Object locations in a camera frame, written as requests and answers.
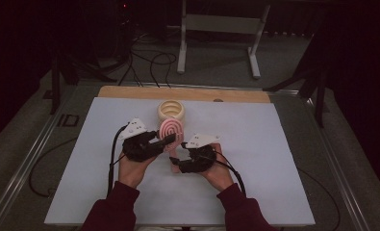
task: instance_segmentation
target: gray floor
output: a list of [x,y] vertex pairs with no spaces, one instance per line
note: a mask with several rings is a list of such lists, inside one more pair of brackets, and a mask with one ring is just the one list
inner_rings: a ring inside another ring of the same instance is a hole
[[[168,83],[173,87],[205,86],[220,88],[261,89],[269,87],[291,77],[299,59],[309,41],[296,37],[263,37],[258,48],[257,59],[262,79],[251,77],[246,57],[245,43],[241,42],[189,42],[186,73],[175,72],[176,63],[171,67]],[[135,49],[157,49],[178,55],[179,43],[176,39],[168,42],[138,42]],[[155,53],[136,51],[151,59]],[[165,62],[165,57],[157,61]],[[134,68],[143,83],[152,83],[149,72],[150,63],[138,57],[134,58]],[[127,66],[110,74],[120,79]],[[155,65],[154,74],[160,84],[165,86],[166,65]],[[135,84],[133,75],[127,76],[124,84]],[[72,97],[64,105],[61,113],[81,117],[77,127],[56,127],[45,145],[42,153],[64,141],[77,137],[82,127],[89,104],[100,87],[106,85],[94,79],[84,79],[74,90]],[[301,83],[288,87],[298,90]],[[33,147],[39,132],[50,118],[50,101],[42,99],[50,88],[49,74],[41,80],[40,90],[23,106],[21,111],[0,135],[0,197],[8,186],[22,160]],[[332,91],[326,94],[326,110],[323,114],[325,128],[318,130],[307,113],[305,102],[297,97],[285,94],[271,95],[284,126],[297,167],[310,173],[324,186],[337,201],[341,212],[341,223],[338,230],[356,230],[356,216],[350,214],[344,192],[339,187],[339,176],[333,175],[333,167],[324,151],[321,134],[328,139],[348,187],[358,202],[361,215],[364,216],[368,230],[380,230],[380,184],[367,158],[355,139],[349,125],[333,99]],[[58,186],[72,142],[55,149],[38,164],[33,183],[41,192]],[[337,210],[331,198],[319,183],[300,171],[316,225],[285,230],[331,230],[337,223]],[[46,212],[51,203],[50,198],[33,194],[27,182],[6,213],[0,230],[73,230],[74,227],[55,227],[43,224]]]

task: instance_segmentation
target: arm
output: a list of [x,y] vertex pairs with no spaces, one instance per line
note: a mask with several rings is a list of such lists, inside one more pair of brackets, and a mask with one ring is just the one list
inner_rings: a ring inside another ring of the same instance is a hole
[[134,230],[136,215],[133,212],[139,191],[136,187],[144,177],[148,165],[155,159],[133,162],[124,157],[119,162],[118,181],[108,198],[98,200],[91,208],[83,231],[89,230]]
[[[217,153],[222,153],[219,143],[211,144]],[[223,156],[217,154],[216,159],[226,163]],[[258,201],[246,198],[234,184],[227,167],[215,163],[210,169],[201,173],[220,193],[217,197],[225,209],[225,225],[227,231],[237,230],[276,230],[270,226],[262,215]]]

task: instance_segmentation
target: sleeve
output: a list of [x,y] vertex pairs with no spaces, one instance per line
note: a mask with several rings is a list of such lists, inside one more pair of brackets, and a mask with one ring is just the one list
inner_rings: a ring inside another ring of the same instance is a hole
[[225,225],[227,231],[277,230],[265,220],[258,201],[254,198],[246,198],[238,184],[233,184],[216,197],[220,199],[226,212]]
[[108,198],[93,204],[81,230],[133,231],[136,224],[133,208],[138,197],[138,190],[116,181]]

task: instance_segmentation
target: floor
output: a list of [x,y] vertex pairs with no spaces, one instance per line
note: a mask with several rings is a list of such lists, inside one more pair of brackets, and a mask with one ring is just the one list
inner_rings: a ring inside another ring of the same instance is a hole
[[[133,71],[130,71],[121,85],[142,82],[147,86],[155,86],[151,77],[153,74],[162,87],[169,84],[173,88],[196,86],[260,90],[291,77],[310,42],[306,38],[264,36],[257,53],[262,78],[256,80],[251,77],[246,59],[248,38],[234,40],[233,37],[222,36],[221,40],[206,43],[200,39],[202,36],[193,34],[189,41],[186,73],[183,75],[175,72],[176,63],[171,67],[168,64],[156,65],[139,57],[151,60],[159,54],[154,50],[177,56],[177,37],[171,36],[165,42],[141,37],[134,46],[136,55],[133,61],[139,81],[134,78]],[[172,59],[172,55],[161,55],[156,62],[169,63]],[[109,76],[120,80],[127,68],[125,65]],[[73,139],[78,136],[83,125],[91,99],[101,86],[107,84],[88,77],[81,80],[76,88],[63,88],[63,96],[69,94],[69,97],[63,98],[63,106],[55,117],[49,115],[50,100],[42,99],[45,91],[50,89],[49,77],[50,73],[47,73],[41,80],[39,91],[0,134],[0,198],[3,198],[0,207],[6,206],[0,208],[0,230],[78,229],[73,226],[43,224],[54,191],[47,189],[59,184]],[[380,230],[380,183],[334,101],[333,92],[326,92],[324,128],[320,129],[312,118],[308,118],[312,110],[310,104],[294,96],[300,85],[301,83],[295,83],[288,86],[285,90],[272,94],[270,99],[276,105],[285,132],[289,134],[287,139],[291,152],[300,169],[300,177],[317,224],[285,227],[283,230]],[[49,121],[58,122],[61,115],[77,115],[81,121],[74,127],[55,123],[55,128],[42,146],[36,147],[36,141],[45,139],[40,136],[40,132],[47,129],[46,124]],[[18,170],[24,167],[24,160],[30,163],[37,161],[36,157],[31,157],[33,152],[38,152],[43,158],[32,171],[32,184],[37,191],[47,194],[47,197],[37,196],[29,187],[30,181],[27,178],[32,167],[21,172],[22,175],[18,174]],[[17,185],[16,190],[10,188],[12,183]],[[138,227],[138,230],[167,228]]]

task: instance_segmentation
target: person's right hand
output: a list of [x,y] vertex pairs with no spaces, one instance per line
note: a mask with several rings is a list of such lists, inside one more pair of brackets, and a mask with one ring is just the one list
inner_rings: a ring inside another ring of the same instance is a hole
[[[221,155],[223,153],[220,148],[220,144],[211,143],[210,146],[212,146],[216,152],[220,153],[216,153],[216,159],[224,164],[227,164],[225,158]],[[218,163],[214,163],[208,170],[203,171],[200,174],[220,192],[234,184],[229,168]]]

